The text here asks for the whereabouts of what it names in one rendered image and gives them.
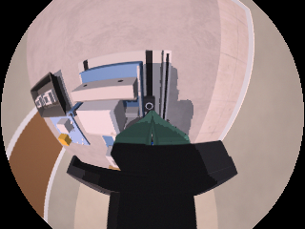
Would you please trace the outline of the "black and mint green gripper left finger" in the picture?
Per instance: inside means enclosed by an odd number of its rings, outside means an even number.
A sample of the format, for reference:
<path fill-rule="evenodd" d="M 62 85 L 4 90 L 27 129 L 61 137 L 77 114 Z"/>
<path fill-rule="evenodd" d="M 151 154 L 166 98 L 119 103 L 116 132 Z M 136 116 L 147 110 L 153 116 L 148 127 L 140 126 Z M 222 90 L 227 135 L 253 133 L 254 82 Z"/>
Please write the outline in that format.
<path fill-rule="evenodd" d="M 114 143 L 121 142 L 152 145 L 152 134 L 153 111 L 149 111 L 142 119 L 116 135 Z"/>

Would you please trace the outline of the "yellow block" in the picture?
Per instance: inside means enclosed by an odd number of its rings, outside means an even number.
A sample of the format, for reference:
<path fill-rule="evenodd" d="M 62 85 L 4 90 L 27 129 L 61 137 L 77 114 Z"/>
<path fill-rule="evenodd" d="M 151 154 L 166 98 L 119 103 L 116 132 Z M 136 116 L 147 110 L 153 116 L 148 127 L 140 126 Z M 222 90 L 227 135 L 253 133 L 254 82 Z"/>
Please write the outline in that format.
<path fill-rule="evenodd" d="M 64 145 L 67 145 L 69 146 L 70 143 L 71 143 L 71 139 L 70 137 L 67 135 L 67 134 L 61 134 L 59 137 L 58 137 L 59 141 L 64 144 Z"/>

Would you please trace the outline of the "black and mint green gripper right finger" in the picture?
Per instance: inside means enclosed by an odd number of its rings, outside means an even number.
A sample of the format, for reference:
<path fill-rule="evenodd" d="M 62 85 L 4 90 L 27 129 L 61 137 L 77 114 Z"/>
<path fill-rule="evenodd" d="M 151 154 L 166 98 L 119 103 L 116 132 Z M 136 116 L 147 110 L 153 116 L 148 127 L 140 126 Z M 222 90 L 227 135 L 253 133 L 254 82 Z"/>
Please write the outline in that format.
<path fill-rule="evenodd" d="M 152 111 L 153 145 L 191 144 L 189 136 Z"/>

